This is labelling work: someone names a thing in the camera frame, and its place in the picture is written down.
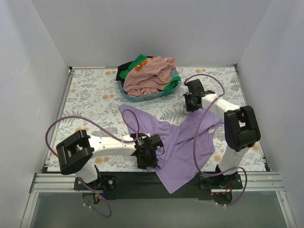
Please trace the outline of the purple t shirt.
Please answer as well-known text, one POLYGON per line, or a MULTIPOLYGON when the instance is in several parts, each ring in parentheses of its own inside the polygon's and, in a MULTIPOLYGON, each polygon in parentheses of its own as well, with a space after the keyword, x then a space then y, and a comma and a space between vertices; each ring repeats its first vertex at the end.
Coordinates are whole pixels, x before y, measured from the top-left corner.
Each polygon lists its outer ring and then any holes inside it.
POLYGON ((203 109, 174 125, 128 105, 122 104, 119 108, 130 125, 130 133, 139 130, 160 136, 164 149, 157 151, 158 166, 154 170, 170 194, 194 178, 198 173, 197 165, 205 165, 215 151, 214 133, 223 124, 219 116, 203 109))

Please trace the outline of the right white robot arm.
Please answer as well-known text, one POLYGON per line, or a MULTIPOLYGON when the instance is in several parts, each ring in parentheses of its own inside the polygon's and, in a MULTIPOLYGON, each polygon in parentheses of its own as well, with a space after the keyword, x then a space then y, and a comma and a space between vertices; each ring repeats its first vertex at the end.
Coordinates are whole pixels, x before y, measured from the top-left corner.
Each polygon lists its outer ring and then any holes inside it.
POLYGON ((211 90, 205 90, 199 79, 185 80, 187 92, 185 98, 186 109, 194 112, 200 108, 206 113, 212 112, 224 122, 224 134, 227 149, 221 162, 212 174, 200 176, 201 188, 237 188, 241 189, 241 179, 238 167, 246 152, 261 138, 257 119, 251 106, 232 104, 211 90))

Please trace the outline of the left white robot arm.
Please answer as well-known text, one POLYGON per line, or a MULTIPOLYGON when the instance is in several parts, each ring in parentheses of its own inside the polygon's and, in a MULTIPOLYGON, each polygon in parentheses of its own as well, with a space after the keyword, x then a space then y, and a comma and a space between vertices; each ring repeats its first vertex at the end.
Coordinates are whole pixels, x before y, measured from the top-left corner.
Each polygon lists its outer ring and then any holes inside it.
POLYGON ((135 156, 139 169, 157 166, 156 151, 164 148, 158 134, 132 133, 120 137, 97 137, 88 135, 85 130, 77 131, 56 146, 60 173, 74 174, 85 185, 96 190, 100 187, 99 169, 92 159, 101 156, 123 155, 135 156))

